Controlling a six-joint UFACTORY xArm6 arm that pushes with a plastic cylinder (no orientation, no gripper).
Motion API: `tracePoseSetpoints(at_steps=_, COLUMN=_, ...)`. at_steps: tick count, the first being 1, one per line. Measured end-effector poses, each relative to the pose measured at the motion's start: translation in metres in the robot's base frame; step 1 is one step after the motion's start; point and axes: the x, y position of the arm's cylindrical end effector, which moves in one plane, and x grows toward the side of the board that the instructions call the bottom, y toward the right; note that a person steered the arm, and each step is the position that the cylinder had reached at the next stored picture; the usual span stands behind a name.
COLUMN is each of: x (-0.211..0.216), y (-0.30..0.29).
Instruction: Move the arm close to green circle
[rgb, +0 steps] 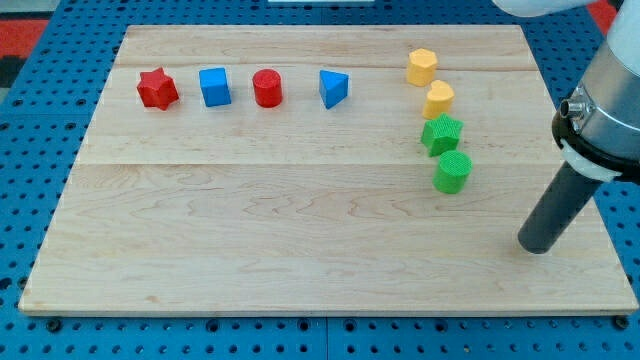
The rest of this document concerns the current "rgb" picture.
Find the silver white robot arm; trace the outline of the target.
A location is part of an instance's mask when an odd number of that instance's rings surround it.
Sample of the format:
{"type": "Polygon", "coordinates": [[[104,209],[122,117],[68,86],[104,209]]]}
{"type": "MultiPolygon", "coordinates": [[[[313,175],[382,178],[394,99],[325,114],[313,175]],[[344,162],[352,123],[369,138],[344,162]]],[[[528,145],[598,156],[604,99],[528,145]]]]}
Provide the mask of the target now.
{"type": "Polygon", "coordinates": [[[564,160],[600,182],[639,181],[639,0],[624,0],[552,123],[564,160]]]}

